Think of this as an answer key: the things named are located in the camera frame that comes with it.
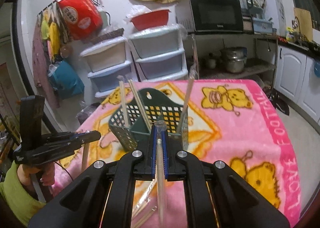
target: red bag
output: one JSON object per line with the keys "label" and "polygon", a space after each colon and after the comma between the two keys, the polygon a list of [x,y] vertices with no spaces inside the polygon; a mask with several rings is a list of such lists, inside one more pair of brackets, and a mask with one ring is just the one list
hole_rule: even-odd
{"label": "red bag", "polygon": [[84,39],[102,27],[101,16],[91,0],[61,0],[57,3],[75,40]]}

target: stainless steel pot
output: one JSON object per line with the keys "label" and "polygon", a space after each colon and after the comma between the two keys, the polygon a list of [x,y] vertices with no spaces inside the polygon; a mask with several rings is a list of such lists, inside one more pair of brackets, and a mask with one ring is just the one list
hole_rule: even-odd
{"label": "stainless steel pot", "polygon": [[223,64],[225,69],[230,73],[241,73],[244,69],[244,65],[247,58],[224,60]]}
{"label": "stainless steel pot", "polygon": [[247,48],[245,47],[231,47],[220,50],[221,57],[224,60],[242,59],[246,57]]}

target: shelf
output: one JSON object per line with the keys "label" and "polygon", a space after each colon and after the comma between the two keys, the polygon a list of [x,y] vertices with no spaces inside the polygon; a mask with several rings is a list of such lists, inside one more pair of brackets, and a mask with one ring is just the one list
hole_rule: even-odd
{"label": "shelf", "polygon": [[231,38],[231,37],[249,37],[252,39],[268,39],[268,40],[276,40],[277,36],[272,34],[260,34],[260,33],[254,33],[254,34],[247,34],[247,33],[237,33],[237,34],[204,34],[204,35],[196,35],[196,38],[207,40],[207,39],[222,39],[222,38]]}
{"label": "shelf", "polygon": [[200,79],[241,79],[276,68],[275,65],[257,58],[248,59],[244,71],[241,73],[228,73],[224,68],[219,67],[219,65],[215,69],[200,68]]}

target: table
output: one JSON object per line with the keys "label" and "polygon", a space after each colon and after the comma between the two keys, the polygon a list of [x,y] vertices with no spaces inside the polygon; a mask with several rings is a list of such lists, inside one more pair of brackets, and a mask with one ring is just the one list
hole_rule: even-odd
{"label": "table", "polygon": [[[187,81],[135,83],[137,89],[152,87],[183,104]],[[127,102],[133,96],[128,88]],[[100,131],[102,138],[90,143],[88,165],[100,159],[112,162],[125,154],[110,132],[108,120],[120,106],[116,89],[81,125],[79,132]],[[278,208],[293,227],[300,216],[300,179],[297,160],[286,129],[268,98],[252,80],[197,80],[188,108],[188,151],[200,160],[222,160]],[[77,177],[81,173],[82,149],[60,163]],[[70,183],[56,166],[55,194]],[[150,182],[137,181],[134,206]],[[182,182],[166,183],[167,226],[187,227]],[[156,189],[145,211],[156,206]],[[142,227],[156,227],[157,213]]]}

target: door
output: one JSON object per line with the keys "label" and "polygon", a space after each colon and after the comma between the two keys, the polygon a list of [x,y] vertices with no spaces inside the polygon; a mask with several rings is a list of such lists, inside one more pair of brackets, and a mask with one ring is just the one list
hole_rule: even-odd
{"label": "door", "polygon": [[279,46],[275,89],[298,102],[307,56],[290,48]]}
{"label": "door", "polygon": [[314,73],[314,59],[307,57],[298,105],[316,122],[320,118],[320,78]]}

